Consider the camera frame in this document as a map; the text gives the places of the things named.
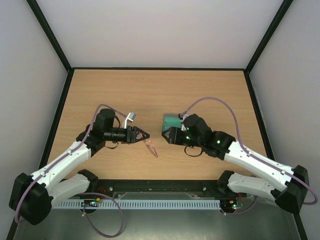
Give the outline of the pink sunglasses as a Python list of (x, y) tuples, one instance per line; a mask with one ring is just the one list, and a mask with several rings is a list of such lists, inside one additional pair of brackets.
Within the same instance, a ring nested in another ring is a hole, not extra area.
[(146, 141), (142, 141), (145, 146), (147, 147), (147, 149), (149, 150), (149, 152), (155, 157), (155, 158), (158, 158), (159, 157), (159, 154), (156, 150), (156, 147), (154, 145), (154, 143), (152, 142), (152, 140), (149, 138), (147, 139)]

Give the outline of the grey glasses case green lining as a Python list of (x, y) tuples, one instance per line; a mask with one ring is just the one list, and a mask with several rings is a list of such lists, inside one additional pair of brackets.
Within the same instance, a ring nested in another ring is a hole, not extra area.
[(179, 120), (178, 114), (166, 113), (163, 115), (161, 132), (170, 127), (180, 128), (182, 131), (186, 130), (186, 128), (183, 125), (183, 121)]

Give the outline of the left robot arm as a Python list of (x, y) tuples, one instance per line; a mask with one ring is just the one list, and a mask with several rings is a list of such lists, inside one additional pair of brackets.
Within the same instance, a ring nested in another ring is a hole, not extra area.
[(59, 203), (94, 189), (98, 178), (88, 170), (81, 170), (68, 180), (64, 177), (103, 149), (106, 142), (135, 144), (149, 139), (149, 133), (128, 124), (135, 117), (136, 113), (130, 112), (115, 127), (118, 112), (101, 104), (95, 110), (91, 123), (65, 152), (30, 175), (18, 175), (9, 200), (9, 207), (15, 211), (15, 222), (19, 224), (25, 220), (37, 225)]

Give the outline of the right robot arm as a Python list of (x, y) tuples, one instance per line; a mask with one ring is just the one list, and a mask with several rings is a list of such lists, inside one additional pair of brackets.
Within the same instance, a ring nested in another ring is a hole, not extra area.
[(217, 183), (222, 195), (246, 193), (268, 199), (286, 212), (300, 212), (309, 186), (308, 171), (303, 166), (291, 167), (258, 154), (228, 133), (211, 130), (197, 114), (165, 114), (161, 135), (169, 144), (198, 147), (210, 157), (239, 165), (255, 175), (224, 171)]

